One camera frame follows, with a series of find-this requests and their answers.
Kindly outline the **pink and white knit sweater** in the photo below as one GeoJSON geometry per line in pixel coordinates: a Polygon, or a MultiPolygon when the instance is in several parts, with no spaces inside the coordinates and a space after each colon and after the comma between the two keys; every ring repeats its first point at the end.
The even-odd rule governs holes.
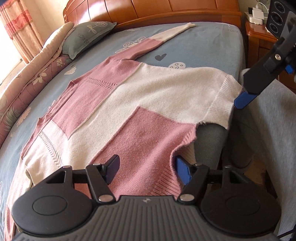
{"type": "Polygon", "coordinates": [[[6,203],[5,240],[16,228],[13,203],[63,166],[84,169],[117,154],[120,168],[110,185],[115,197],[180,194],[174,155],[192,150],[198,125],[228,128],[242,87],[216,68],[159,67],[138,58],[195,27],[188,23],[146,38],[68,84],[21,151],[6,203]]]}

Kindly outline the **blue patterned bed sheet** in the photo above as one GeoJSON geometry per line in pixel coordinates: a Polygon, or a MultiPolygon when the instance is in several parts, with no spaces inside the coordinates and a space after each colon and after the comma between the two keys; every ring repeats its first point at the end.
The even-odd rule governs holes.
{"type": "MultiPolygon", "coordinates": [[[[212,67],[233,76],[237,81],[244,55],[240,30],[233,25],[221,23],[200,22],[194,24],[195,29],[187,37],[170,40],[170,42],[139,57],[138,61],[159,67],[212,67]]],[[[13,125],[1,147],[1,240],[5,240],[4,218],[12,180],[21,151],[34,131],[38,119],[47,112],[72,80],[87,73],[116,52],[182,25],[185,24],[136,28],[105,37],[61,70],[29,104],[18,118],[21,123],[13,125]]],[[[177,155],[181,155],[190,163],[196,162],[194,142],[192,150],[178,150],[174,155],[173,162],[177,155]]]]}

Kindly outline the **orange wooden headboard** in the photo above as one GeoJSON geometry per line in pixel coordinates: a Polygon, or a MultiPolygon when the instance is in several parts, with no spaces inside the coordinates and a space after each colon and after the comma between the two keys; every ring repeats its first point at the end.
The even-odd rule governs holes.
{"type": "Polygon", "coordinates": [[[69,1],[65,22],[116,22],[116,31],[151,25],[221,22],[241,28],[238,1],[224,0],[100,0],[69,1]]]}

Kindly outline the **small white desk fan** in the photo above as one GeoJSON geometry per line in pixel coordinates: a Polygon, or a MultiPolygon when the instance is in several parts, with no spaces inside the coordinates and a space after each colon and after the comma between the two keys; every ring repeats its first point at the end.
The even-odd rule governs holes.
{"type": "Polygon", "coordinates": [[[267,9],[269,9],[271,0],[256,0],[258,3],[260,3],[262,6],[265,6],[267,9]]]}

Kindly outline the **grey trouser leg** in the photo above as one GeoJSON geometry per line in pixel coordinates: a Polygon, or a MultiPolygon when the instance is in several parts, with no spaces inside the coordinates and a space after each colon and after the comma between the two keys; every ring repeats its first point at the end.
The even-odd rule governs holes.
{"type": "Polygon", "coordinates": [[[211,169],[221,161],[243,172],[259,156],[281,205],[278,234],[295,228],[295,93],[274,80],[247,107],[234,110],[229,130],[209,123],[196,135],[195,161],[211,169]]]}

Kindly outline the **white power strip with chargers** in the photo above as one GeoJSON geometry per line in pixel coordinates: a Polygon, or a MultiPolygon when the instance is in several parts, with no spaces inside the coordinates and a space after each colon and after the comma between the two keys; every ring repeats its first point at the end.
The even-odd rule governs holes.
{"type": "Polygon", "coordinates": [[[263,25],[267,21],[267,17],[265,16],[263,10],[259,8],[248,8],[248,11],[244,12],[246,19],[255,25],[263,25]]]}

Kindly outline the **pink floral quilt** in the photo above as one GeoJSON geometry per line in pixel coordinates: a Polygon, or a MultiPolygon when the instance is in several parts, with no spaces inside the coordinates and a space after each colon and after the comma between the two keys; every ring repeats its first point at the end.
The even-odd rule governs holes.
{"type": "Polygon", "coordinates": [[[72,62],[62,48],[73,31],[72,22],[55,30],[41,52],[1,89],[1,144],[41,90],[72,62]]]}

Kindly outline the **wooden nightstand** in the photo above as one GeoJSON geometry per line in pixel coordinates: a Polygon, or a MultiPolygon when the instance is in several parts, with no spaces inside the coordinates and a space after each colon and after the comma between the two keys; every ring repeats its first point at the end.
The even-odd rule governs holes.
{"type": "Polygon", "coordinates": [[[244,89],[259,95],[283,71],[295,74],[295,19],[286,22],[283,36],[243,75],[244,89]]]}

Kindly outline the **grey-green flower pillow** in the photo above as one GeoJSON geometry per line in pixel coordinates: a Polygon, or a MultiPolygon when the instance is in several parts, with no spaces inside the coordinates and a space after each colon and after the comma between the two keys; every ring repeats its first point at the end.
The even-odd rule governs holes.
{"type": "Polygon", "coordinates": [[[87,50],[111,32],[117,23],[86,22],[76,25],[74,31],[66,38],[62,54],[74,60],[77,55],[87,50]]]}

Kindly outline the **pink striped curtain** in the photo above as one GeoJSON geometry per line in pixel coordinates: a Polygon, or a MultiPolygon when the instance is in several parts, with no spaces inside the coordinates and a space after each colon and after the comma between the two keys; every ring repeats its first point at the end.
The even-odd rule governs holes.
{"type": "Polygon", "coordinates": [[[6,1],[1,5],[1,21],[9,38],[25,63],[43,49],[44,41],[24,1],[6,1]]]}

